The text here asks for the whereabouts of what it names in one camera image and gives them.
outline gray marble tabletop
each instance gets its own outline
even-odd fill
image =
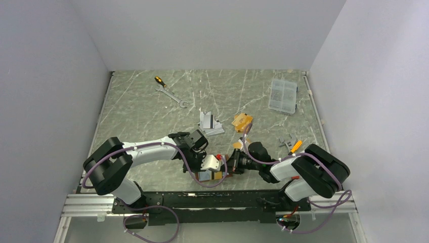
[[[188,101],[188,108],[179,107],[167,95],[156,91],[155,76],[163,79],[169,91]],[[273,78],[297,83],[295,114],[283,115],[268,108]],[[109,137],[118,137],[122,142],[141,142],[179,131],[192,132],[198,128],[199,110],[211,111],[225,129],[223,134],[207,137],[208,154],[233,151],[232,143],[241,134],[235,132],[231,122],[235,114],[242,112],[253,116],[249,139],[261,141],[273,158],[287,155],[287,148],[279,147],[278,137],[286,137],[288,133],[303,141],[301,148],[311,143],[324,147],[299,70],[135,70],[114,72],[93,151]],[[182,172],[182,164],[181,160],[154,161],[130,169],[127,177],[145,191],[274,189],[284,184],[266,183],[256,171],[246,171],[226,178],[215,188],[205,188]]]

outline orange wire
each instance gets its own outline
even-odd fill
[[[143,216],[146,216],[146,209],[145,209],[145,210],[143,210],[143,214],[142,214],[142,215],[143,215]]]
[[[292,213],[290,213],[290,214],[285,214],[284,216],[283,216],[283,218],[290,218],[290,217],[292,217],[292,215],[296,212],[298,210],[298,205],[296,205],[296,207],[293,209],[293,211],[292,211]]]

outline screwdriver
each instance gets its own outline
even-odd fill
[[[166,85],[166,84],[164,84],[164,82],[162,81],[162,79],[161,79],[160,77],[155,76],[155,81],[156,81],[158,84],[162,85],[164,88],[165,88],[165,87],[167,87],[167,85]]]
[[[292,155],[293,153],[295,153],[299,149],[299,147],[301,147],[302,144],[303,144],[303,142],[301,140],[296,142],[295,145],[293,146],[292,150],[287,155]]]

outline black metal base plate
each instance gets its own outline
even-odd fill
[[[278,190],[243,190],[243,191],[166,191],[145,192],[149,206],[160,205],[173,209],[179,216],[181,223],[208,223],[208,222],[237,222],[260,221],[272,223],[275,212],[293,211],[298,205],[298,211],[311,209],[304,198],[292,204],[276,204],[279,202]],[[125,208],[120,201],[115,200],[114,214],[134,214]],[[176,219],[171,212],[163,209],[149,211],[149,225],[164,225],[175,223]]]

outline clear plastic storage box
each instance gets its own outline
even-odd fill
[[[294,114],[296,108],[297,84],[294,82],[273,79],[268,108],[286,114]]]

